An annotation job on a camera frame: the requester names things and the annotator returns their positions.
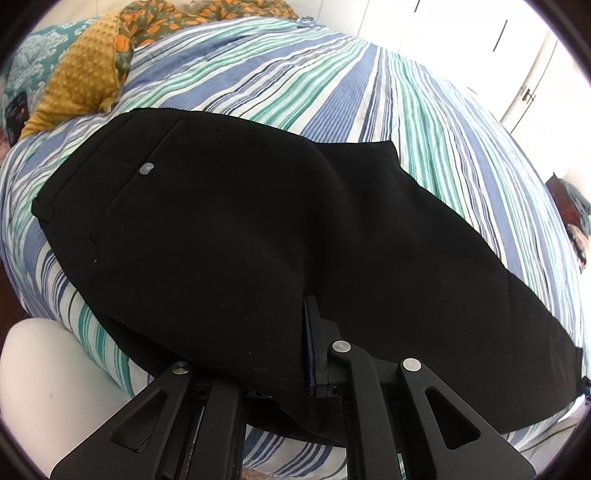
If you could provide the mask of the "black pants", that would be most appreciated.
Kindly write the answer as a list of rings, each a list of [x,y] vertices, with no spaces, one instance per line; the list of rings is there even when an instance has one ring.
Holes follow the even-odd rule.
[[[304,298],[373,357],[425,363],[498,432],[567,408],[582,352],[391,142],[310,140],[231,116],[138,109],[101,127],[32,203],[118,347],[245,390],[246,420],[342,445],[311,397]]]

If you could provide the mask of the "dark brown wooden nightstand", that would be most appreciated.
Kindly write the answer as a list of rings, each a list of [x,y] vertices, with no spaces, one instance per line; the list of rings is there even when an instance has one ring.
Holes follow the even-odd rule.
[[[546,181],[552,199],[565,225],[574,225],[584,230],[588,218],[588,202],[579,190],[568,181],[563,181],[555,174]]]

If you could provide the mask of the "striped blue green bedsheet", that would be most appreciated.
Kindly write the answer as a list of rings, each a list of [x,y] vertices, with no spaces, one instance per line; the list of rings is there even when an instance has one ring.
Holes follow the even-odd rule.
[[[490,424],[537,477],[539,468],[531,461],[537,437],[590,393],[590,332],[577,260],[555,204],[489,112],[422,65],[315,24],[231,20],[185,28],[140,46],[109,113],[78,116],[51,131],[20,137],[2,165],[1,260],[26,319],[58,321],[70,331],[97,325],[108,334],[67,279],[32,203],[77,147],[111,120],[138,109],[231,116],[315,143],[391,142],[401,168],[482,236],[582,352],[581,390],[567,408],[507,434]],[[158,376],[144,370],[152,377],[148,385],[180,362],[203,383],[238,390],[245,420],[242,472],[262,471],[274,479],[350,479],[346,436],[342,445],[330,445],[253,427],[238,384],[207,378],[177,361]]]

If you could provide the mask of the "mustard yellow dotted pillow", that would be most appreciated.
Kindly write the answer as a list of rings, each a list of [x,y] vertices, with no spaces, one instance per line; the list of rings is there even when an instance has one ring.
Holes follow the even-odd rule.
[[[21,138],[51,131],[78,116],[109,113],[130,70],[131,40],[119,11],[89,26],[59,60]]]

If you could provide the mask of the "teal white floral pillow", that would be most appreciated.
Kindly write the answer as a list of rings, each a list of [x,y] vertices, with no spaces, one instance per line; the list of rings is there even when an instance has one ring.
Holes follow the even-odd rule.
[[[6,109],[9,103],[24,92],[28,111],[32,112],[64,52],[96,20],[97,17],[52,25],[31,33],[23,40],[2,73],[6,80],[1,94],[4,130],[7,129]]]

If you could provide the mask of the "orange floral green blanket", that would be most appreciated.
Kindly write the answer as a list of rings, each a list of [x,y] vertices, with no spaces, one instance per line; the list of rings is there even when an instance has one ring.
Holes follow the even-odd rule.
[[[118,14],[114,37],[114,72],[116,92],[120,93],[130,71],[137,47],[149,45],[164,36],[185,28],[207,23],[249,17],[297,20],[298,15],[287,1],[206,1],[174,6],[168,1],[133,1]]]

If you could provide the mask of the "white bed frame footboard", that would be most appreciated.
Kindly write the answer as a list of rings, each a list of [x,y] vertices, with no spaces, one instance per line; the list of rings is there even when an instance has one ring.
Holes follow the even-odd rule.
[[[23,320],[1,353],[1,415],[45,475],[152,381],[99,326]]]

